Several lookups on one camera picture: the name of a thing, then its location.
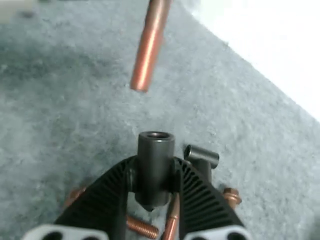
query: copper pipe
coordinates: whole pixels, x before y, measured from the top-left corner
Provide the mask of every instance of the copper pipe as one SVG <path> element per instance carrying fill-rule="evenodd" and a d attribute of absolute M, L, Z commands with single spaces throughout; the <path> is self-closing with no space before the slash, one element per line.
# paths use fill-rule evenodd
<path fill-rule="evenodd" d="M 242 202 L 242 199 L 239 196 L 239 191 L 235 188 L 225 188 L 223 191 L 223 197 L 232 209 L 235 209 L 236 206 Z"/>
<path fill-rule="evenodd" d="M 162 240 L 174 240 L 176 236 L 177 226 L 180 216 L 180 198 L 179 194 L 175 193 L 173 198 L 173 206 L 166 220 L 165 230 Z"/>
<path fill-rule="evenodd" d="M 73 190 L 65 201 L 64 206 L 66 208 L 69 207 L 85 190 L 85 187 Z M 158 228 L 132 216 L 126 216 L 126 226 L 129 230 L 149 239 L 156 239 L 159 235 Z"/>
<path fill-rule="evenodd" d="M 147 92 L 159 54 L 172 0 L 150 0 L 130 88 Z"/>

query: black cylindrical fitting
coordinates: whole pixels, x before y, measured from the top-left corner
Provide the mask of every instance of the black cylindrical fitting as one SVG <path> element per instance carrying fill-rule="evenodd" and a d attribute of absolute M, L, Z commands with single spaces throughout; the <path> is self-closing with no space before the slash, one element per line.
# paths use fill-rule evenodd
<path fill-rule="evenodd" d="M 169 201 L 166 183 L 173 166 L 174 149 L 175 137 L 172 134 L 156 131 L 139 134 L 135 199 L 147 211 Z"/>
<path fill-rule="evenodd" d="M 219 164 L 219 154 L 195 145 L 186 146 L 183 158 L 189 161 L 203 177 L 211 183 L 211 169 L 215 169 Z"/>
<path fill-rule="evenodd" d="M 218 166 L 220 158 L 218 153 L 195 145 L 186 146 L 183 157 L 184 160 L 187 160 L 191 163 L 197 159 L 206 160 L 210 163 L 212 169 L 215 169 Z"/>

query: clamp jaw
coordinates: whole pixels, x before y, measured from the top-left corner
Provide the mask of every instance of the clamp jaw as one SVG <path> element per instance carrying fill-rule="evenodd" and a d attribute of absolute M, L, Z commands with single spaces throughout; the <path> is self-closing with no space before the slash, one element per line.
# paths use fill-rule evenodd
<path fill-rule="evenodd" d="M 140 133 L 138 154 L 99 177 L 53 226 L 93 229 L 106 233 L 107 239 L 125 240 L 128 192 L 135 193 L 147 211 L 178 194 L 179 239 L 250 240 L 222 194 L 189 162 L 173 156 L 174 145 L 172 134 Z"/>

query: gray carpet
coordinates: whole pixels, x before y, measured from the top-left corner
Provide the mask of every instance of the gray carpet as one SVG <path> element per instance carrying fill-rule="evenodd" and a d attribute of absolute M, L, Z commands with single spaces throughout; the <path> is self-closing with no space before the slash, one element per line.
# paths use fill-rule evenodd
<path fill-rule="evenodd" d="M 239 189 L 255 239 L 319 239 L 320 124 L 179 1 L 149 92 L 130 90 L 146 7 L 50 3 L 0 25 L 0 239 L 54 221 L 147 130 L 173 133 L 178 157 L 186 143 L 220 153 L 213 184 Z M 149 215 L 131 196 L 128 211 L 163 230 L 165 207 Z"/>

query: copper tube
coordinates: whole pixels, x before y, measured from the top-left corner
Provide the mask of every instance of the copper tube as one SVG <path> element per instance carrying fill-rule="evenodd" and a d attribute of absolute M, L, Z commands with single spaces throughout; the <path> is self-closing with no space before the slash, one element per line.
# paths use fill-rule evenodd
<path fill-rule="evenodd" d="M 159 54 L 172 0 L 150 0 L 130 88 L 147 92 Z"/>
<path fill-rule="evenodd" d="M 69 207 L 85 190 L 85 187 L 73 190 L 65 201 L 64 206 L 66 208 Z M 126 226 L 129 230 L 149 239 L 156 239 L 159 235 L 158 228 L 132 216 L 126 216 Z"/>
<path fill-rule="evenodd" d="M 235 209 L 236 206 L 242 202 L 242 199 L 239 196 L 239 191 L 235 188 L 225 188 L 223 191 L 223 197 L 232 209 Z"/>
<path fill-rule="evenodd" d="M 178 193 L 174 194 L 173 201 L 171 212 L 166 220 L 162 240 L 174 240 L 176 236 L 180 216 L 180 198 Z"/>

